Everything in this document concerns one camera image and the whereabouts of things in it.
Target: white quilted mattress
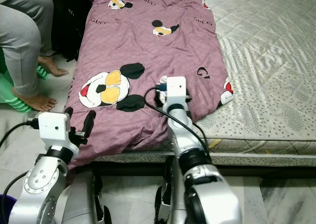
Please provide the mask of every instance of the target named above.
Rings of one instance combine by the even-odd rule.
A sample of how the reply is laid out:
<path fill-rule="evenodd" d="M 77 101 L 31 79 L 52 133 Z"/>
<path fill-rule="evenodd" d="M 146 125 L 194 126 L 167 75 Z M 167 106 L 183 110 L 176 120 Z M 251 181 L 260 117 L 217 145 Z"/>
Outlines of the white quilted mattress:
<path fill-rule="evenodd" d="M 214 14 L 235 96 L 198 122 L 213 161 L 316 166 L 316 0 L 205 3 Z M 158 150 L 171 147 L 153 148 Z M 165 155 L 125 153 L 99 160 L 161 162 Z"/>

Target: black backpack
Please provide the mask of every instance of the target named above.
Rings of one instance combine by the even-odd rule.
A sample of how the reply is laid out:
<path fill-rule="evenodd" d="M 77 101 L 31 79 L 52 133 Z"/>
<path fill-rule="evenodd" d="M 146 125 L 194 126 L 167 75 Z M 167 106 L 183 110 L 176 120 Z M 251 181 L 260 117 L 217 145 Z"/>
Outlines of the black backpack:
<path fill-rule="evenodd" d="M 68 61 L 78 59 L 91 0 L 53 0 L 52 48 Z"/>

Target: person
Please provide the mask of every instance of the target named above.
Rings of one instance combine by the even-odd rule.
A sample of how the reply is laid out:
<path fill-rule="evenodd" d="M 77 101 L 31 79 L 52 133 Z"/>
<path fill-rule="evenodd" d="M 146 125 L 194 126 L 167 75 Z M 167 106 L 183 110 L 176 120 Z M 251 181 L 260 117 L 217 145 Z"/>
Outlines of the person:
<path fill-rule="evenodd" d="M 48 111 L 57 101 L 38 92 L 38 63 L 54 76 L 68 74 L 52 58 L 52 0 L 0 0 L 0 47 L 13 80 L 12 92 L 35 110 Z"/>

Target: green plastic stool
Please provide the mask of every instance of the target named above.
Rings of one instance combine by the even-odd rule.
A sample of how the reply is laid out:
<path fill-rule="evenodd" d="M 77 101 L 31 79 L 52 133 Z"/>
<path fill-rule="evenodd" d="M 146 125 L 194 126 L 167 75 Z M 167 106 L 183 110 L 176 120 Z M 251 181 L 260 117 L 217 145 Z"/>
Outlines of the green plastic stool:
<path fill-rule="evenodd" d="M 36 71 L 39 77 L 43 79 L 48 78 L 48 73 L 41 66 L 38 65 Z M 5 65 L 3 50 L 0 48 L 0 103 L 8 103 L 21 113 L 31 111 L 32 108 L 30 106 L 15 97 L 12 93 L 12 88 L 13 81 Z"/>

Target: purple bedsheet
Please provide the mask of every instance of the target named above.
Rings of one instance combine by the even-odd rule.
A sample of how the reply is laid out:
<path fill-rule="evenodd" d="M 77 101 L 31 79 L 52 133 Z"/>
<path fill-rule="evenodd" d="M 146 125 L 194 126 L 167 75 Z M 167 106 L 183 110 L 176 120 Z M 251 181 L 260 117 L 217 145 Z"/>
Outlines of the purple bedsheet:
<path fill-rule="evenodd" d="M 74 109 L 77 129 L 90 110 L 96 118 L 70 168 L 166 139 L 166 119 L 142 97 L 164 75 L 186 77 L 194 121 L 233 98 L 204 1 L 94 0 L 66 107 Z"/>

